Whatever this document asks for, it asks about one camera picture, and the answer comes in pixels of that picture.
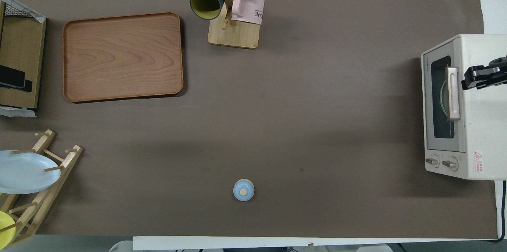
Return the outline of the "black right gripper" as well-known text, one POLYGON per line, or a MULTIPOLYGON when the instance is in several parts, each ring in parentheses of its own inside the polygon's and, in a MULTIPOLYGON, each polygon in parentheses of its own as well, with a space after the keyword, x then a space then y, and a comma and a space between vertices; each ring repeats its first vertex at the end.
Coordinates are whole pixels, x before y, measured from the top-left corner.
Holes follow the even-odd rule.
POLYGON ((469 67, 464 73, 464 80, 461 81, 462 89, 467 91, 472 88, 481 89, 492 85, 505 84, 506 66, 507 57, 499 57, 490 61, 488 66, 483 69, 481 65, 469 67))

